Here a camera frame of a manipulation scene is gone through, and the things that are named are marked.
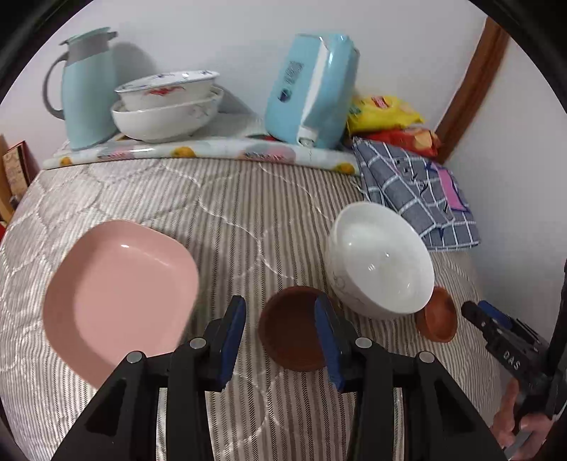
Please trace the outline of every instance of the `white bowl with floral pattern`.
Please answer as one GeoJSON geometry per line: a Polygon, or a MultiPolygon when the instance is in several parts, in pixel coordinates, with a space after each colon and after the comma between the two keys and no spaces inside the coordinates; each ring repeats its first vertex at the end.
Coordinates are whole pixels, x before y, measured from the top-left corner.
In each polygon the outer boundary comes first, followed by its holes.
{"type": "Polygon", "coordinates": [[[206,98],[218,72],[185,70],[139,78],[120,85],[120,95],[129,111],[174,106],[206,98]]]}
{"type": "Polygon", "coordinates": [[[183,139],[210,122],[218,112],[223,90],[212,87],[209,96],[174,106],[129,111],[122,101],[112,106],[118,129],[132,139],[162,143],[183,139]]]}

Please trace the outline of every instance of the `white bowl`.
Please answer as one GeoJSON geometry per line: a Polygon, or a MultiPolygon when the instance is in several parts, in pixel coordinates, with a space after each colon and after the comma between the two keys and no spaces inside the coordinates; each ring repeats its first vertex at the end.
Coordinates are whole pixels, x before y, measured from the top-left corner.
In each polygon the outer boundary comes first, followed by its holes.
{"type": "Polygon", "coordinates": [[[186,70],[139,78],[120,85],[120,95],[129,111],[174,106],[206,98],[218,72],[186,70]]]}
{"type": "Polygon", "coordinates": [[[389,208],[371,202],[348,205],[327,239],[327,278],[352,310],[394,318],[422,309],[435,276],[417,232],[389,208]]]}
{"type": "Polygon", "coordinates": [[[213,87],[201,101],[128,111],[122,101],[112,106],[112,118],[125,135],[147,143],[173,141],[191,135],[217,114],[223,91],[213,87]]]}

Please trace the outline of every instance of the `finger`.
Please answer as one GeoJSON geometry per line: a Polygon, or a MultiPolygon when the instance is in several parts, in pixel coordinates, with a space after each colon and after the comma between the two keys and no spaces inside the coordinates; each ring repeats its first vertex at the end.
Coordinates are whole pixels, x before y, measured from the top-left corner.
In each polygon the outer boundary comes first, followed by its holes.
{"type": "Polygon", "coordinates": [[[508,385],[506,386],[506,392],[502,397],[500,411],[513,413],[514,403],[516,402],[519,393],[520,393],[520,384],[518,383],[518,380],[515,378],[510,379],[508,385]]]}
{"type": "Polygon", "coordinates": [[[522,445],[512,459],[530,459],[533,458],[545,442],[547,434],[533,432],[526,443],[522,445]]]}
{"type": "Polygon", "coordinates": [[[498,431],[512,432],[515,426],[514,414],[499,411],[494,415],[493,426],[498,431]]]}
{"type": "Polygon", "coordinates": [[[547,437],[551,426],[553,426],[553,421],[541,413],[528,414],[520,421],[520,428],[522,430],[542,433],[545,437],[547,437]]]}
{"type": "Polygon", "coordinates": [[[515,440],[516,438],[511,432],[501,432],[498,437],[496,437],[496,441],[502,448],[509,447],[515,440]]]}

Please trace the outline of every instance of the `snack bag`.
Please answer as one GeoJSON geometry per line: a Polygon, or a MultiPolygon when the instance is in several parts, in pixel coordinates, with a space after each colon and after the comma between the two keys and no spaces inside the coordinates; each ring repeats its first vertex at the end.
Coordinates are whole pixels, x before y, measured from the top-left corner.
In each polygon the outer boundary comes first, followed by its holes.
{"type": "Polygon", "coordinates": [[[437,148],[441,145],[437,135],[426,128],[387,129],[377,133],[363,133],[360,136],[401,147],[427,158],[435,158],[437,148]]]}
{"type": "Polygon", "coordinates": [[[407,128],[423,123],[421,115],[395,96],[371,96],[355,99],[346,126],[349,136],[368,131],[407,128]]]}

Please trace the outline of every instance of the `checkered towel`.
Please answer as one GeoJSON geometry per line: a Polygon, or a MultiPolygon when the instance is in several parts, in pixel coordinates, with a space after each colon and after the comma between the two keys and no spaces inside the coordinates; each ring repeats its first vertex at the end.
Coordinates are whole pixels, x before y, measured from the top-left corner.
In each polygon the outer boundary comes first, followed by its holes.
{"type": "Polygon", "coordinates": [[[368,200],[405,218],[432,251],[471,248],[479,230],[453,174],[404,149],[361,138],[354,154],[368,200]]]}

